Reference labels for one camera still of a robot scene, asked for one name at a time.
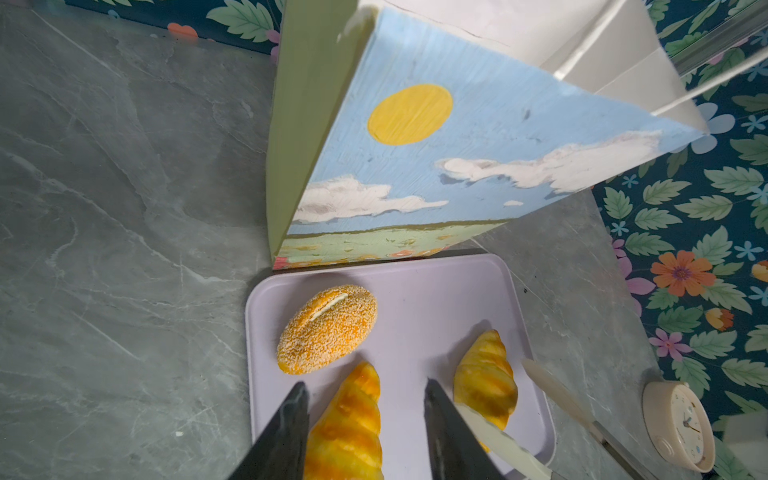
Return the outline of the landscape print paper bag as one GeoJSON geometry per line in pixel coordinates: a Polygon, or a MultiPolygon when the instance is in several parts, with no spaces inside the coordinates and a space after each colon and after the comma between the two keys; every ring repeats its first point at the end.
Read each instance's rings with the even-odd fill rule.
{"type": "Polygon", "coordinates": [[[277,270],[433,255],[703,137],[640,1],[289,1],[277,270]]]}

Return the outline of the croissant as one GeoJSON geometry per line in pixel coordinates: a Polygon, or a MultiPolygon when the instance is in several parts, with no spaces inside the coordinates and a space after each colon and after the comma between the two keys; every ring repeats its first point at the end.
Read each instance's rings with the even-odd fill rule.
{"type": "Polygon", "coordinates": [[[381,384],[368,362],[343,380],[310,430],[305,479],[382,479],[381,384]]]}
{"type": "Polygon", "coordinates": [[[497,330],[482,333],[462,357],[453,378],[453,400],[506,429],[517,406],[518,387],[497,330]]]}

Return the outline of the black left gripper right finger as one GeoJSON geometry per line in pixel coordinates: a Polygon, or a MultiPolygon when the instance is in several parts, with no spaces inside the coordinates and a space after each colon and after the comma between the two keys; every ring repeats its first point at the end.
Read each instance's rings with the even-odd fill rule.
{"type": "Polygon", "coordinates": [[[435,379],[426,384],[424,418],[433,479],[504,478],[435,379]]]}

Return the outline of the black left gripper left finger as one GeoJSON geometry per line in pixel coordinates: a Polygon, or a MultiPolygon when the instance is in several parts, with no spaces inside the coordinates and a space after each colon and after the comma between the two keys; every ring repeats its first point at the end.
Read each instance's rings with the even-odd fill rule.
{"type": "Polygon", "coordinates": [[[294,384],[229,480],[302,479],[309,433],[310,394],[294,384]]]}

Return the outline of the cream and steel tongs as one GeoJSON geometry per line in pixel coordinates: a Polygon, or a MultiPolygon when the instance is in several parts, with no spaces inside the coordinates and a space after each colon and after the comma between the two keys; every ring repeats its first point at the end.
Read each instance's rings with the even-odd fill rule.
{"type": "MultiPolygon", "coordinates": [[[[657,479],[657,476],[611,435],[556,377],[531,359],[524,359],[522,366],[533,383],[561,410],[581,425],[632,479],[657,479]]],[[[478,412],[461,403],[455,403],[455,406],[475,438],[489,447],[524,478],[563,479],[562,475],[544,465],[478,412]]]]}

